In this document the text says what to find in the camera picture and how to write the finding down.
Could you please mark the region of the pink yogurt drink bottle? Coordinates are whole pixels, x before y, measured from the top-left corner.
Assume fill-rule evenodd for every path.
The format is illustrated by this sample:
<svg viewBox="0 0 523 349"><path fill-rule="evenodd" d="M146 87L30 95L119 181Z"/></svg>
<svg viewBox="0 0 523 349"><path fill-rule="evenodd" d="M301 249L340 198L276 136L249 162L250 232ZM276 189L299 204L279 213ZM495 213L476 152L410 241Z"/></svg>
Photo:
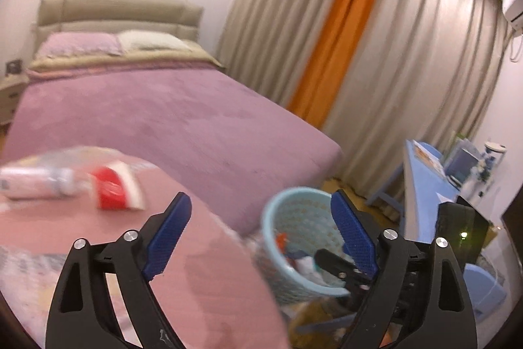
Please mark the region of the pink yogurt drink bottle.
<svg viewBox="0 0 523 349"><path fill-rule="evenodd" d="M11 200L62 199L84 189L86 174L68 167L1 168L1 195Z"/></svg>

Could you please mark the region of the red white paper cup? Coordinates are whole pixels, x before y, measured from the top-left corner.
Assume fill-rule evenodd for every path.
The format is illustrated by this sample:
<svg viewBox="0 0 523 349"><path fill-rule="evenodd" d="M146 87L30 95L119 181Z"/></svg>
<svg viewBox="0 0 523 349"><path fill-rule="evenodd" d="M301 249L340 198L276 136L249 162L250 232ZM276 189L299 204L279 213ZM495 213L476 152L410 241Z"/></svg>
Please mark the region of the red white paper cup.
<svg viewBox="0 0 523 349"><path fill-rule="evenodd" d="M116 160L90 172L96 208L104 211L143 211L143 190L131 166Z"/></svg>

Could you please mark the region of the blue desk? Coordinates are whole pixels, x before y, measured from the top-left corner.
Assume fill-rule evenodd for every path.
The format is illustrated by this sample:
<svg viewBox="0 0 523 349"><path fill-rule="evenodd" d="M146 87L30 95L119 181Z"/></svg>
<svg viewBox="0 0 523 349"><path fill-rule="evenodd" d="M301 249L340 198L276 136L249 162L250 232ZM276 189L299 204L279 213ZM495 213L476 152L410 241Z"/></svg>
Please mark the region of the blue desk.
<svg viewBox="0 0 523 349"><path fill-rule="evenodd" d="M455 201L458 189L440 173L441 153L432 145L407 140L403 161L381 187L366 200L381 200L400 214L401 233L409 239L430 243L436 235L440 203ZM507 292L494 274L467 264L464 280L477 323L486 320L506 300Z"/></svg>

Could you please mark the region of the white printed carton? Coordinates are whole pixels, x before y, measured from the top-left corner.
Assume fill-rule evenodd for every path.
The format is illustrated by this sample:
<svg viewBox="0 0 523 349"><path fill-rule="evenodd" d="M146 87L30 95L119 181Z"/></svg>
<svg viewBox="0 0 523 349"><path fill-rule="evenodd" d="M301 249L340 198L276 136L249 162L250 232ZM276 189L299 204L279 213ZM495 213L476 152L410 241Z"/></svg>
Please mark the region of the white printed carton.
<svg viewBox="0 0 523 349"><path fill-rule="evenodd" d="M313 284L322 286L327 285L319 267L315 265L315 261L312 257L305 256L300 259L294 259L294 268L301 276Z"/></svg>

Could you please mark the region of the purple bed cover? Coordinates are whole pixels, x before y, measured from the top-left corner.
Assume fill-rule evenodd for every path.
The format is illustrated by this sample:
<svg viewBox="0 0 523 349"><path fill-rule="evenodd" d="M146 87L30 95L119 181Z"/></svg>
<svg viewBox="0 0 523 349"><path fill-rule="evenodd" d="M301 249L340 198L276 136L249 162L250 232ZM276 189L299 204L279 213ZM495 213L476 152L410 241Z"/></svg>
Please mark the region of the purple bed cover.
<svg viewBox="0 0 523 349"><path fill-rule="evenodd" d="M76 146L151 162L242 236L275 194L320 187L342 158L321 131L206 65L31 83L3 161Z"/></svg>

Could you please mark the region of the pink blanket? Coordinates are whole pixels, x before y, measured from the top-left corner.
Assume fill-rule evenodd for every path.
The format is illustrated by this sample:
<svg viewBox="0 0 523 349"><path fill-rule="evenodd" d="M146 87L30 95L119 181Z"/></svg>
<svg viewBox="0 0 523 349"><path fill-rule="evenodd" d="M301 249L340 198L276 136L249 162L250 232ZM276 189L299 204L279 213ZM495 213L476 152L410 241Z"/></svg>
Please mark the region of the pink blanket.
<svg viewBox="0 0 523 349"><path fill-rule="evenodd" d="M1 199L2 347L288 347L241 238L158 166L96 147L15 165L79 185L22 180Z"/></svg>

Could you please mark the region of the pink pillow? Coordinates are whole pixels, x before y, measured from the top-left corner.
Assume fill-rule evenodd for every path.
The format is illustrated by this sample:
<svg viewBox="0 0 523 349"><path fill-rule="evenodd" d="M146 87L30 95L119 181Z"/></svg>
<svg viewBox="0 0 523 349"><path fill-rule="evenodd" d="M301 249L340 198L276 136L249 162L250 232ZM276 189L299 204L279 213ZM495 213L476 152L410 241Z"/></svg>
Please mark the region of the pink pillow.
<svg viewBox="0 0 523 349"><path fill-rule="evenodd" d="M122 44L117 35L90 32L60 32L51 34L35 53L37 59L90 55L122 56Z"/></svg>

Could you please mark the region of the white cup on desk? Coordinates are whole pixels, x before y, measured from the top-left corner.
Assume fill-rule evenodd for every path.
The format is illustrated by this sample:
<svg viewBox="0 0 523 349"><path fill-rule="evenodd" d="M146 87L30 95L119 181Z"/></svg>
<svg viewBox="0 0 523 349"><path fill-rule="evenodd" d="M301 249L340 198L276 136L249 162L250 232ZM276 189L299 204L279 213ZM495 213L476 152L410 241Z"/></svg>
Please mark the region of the white cup on desk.
<svg viewBox="0 0 523 349"><path fill-rule="evenodd" d="M484 146L486 169L492 173L496 169L497 165L503 160L503 157L507 152L507 147L503 144L494 143L492 141L486 141Z"/></svg>

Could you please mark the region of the orange curtain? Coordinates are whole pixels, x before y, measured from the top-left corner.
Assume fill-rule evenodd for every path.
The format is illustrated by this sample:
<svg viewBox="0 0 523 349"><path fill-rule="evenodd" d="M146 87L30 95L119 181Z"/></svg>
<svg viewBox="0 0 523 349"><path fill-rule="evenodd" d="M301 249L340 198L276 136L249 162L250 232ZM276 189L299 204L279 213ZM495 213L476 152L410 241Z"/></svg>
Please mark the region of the orange curtain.
<svg viewBox="0 0 523 349"><path fill-rule="evenodd" d="M363 36L375 0L333 0L288 110L317 129L325 124Z"/></svg>

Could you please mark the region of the light blue laundry basket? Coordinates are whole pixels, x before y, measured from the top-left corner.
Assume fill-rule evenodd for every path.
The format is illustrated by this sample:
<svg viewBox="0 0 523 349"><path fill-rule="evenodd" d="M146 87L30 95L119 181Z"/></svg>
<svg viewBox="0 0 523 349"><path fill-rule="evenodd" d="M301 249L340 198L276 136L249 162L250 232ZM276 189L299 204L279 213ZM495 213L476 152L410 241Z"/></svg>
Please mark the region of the light blue laundry basket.
<svg viewBox="0 0 523 349"><path fill-rule="evenodd" d="M351 261L342 250L343 238L331 216L329 193L309 187L285 189L265 206L261 226L254 260L279 305L348 295L343 281L325 271L319 272L321 284L309 280L288 262L277 242L284 236L289 253L312 257L318 250L327 249Z"/></svg>

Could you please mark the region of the white air conditioner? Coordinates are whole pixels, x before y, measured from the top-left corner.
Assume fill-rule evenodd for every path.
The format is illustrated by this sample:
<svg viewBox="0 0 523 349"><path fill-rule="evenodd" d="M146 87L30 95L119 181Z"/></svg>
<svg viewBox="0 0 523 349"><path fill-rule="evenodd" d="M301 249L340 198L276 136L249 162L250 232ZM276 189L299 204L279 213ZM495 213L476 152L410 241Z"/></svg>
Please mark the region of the white air conditioner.
<svg viewBox="0 0 523 349"><path fill-rule="evenodd" d="M522 29L523 0L503 0L503 15L515 29Z"/></svg>

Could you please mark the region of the beige curtain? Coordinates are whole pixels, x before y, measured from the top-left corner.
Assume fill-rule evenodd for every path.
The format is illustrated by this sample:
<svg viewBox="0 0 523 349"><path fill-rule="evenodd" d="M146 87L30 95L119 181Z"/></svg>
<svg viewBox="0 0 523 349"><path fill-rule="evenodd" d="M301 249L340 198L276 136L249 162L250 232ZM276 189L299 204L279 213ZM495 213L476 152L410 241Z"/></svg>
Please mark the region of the beige curtain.
<svg viewBox="0 0 523 349"><path fill-rule="evenodd" d="M333 0L234 0L218 45L230 77L288 110ZM407 139L472 136L501 70L500 0L375 0L325 124L336 175L368 197Z"/></svg>

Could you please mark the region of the stack of books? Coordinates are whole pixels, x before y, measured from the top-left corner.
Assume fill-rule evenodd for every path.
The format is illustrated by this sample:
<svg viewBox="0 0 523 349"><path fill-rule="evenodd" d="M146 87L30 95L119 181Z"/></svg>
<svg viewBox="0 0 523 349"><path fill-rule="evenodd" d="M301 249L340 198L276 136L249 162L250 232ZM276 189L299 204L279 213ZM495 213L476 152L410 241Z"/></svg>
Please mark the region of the stack of books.
<svg viewBox="0 0 523 349"><path fill-rule="evenodd" d="M443 171L450 184L460 189L480 156L479 149L467 137L454 133L442 159Z"/></svg>

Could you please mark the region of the beige padded headboard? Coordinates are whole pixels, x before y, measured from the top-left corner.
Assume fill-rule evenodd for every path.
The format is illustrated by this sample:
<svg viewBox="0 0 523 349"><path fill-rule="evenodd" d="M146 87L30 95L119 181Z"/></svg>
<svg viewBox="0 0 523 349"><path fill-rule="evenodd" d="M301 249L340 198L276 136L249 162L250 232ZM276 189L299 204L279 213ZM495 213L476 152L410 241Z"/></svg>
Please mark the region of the beige padded headboard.
<svg viewBox="0 0 523 349"><path fill-rule="evenodd" d="M203 13L203 7L177 0L40 0L34 50L60 32L145 30L195 42Z"/></svg>

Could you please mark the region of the white blue flower vase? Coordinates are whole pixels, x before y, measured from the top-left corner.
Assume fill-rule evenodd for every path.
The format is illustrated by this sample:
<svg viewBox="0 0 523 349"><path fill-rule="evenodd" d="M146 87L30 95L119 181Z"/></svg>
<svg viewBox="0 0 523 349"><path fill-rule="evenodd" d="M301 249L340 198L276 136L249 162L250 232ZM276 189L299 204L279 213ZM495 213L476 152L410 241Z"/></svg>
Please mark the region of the white blue flower vase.
<svg viewBox="0 0 523 349"><path fill-rule="evenodd" d="M493 161L491 159L481 159L471 169L471 177L479 182L487 183L491 177Z"/></svg>

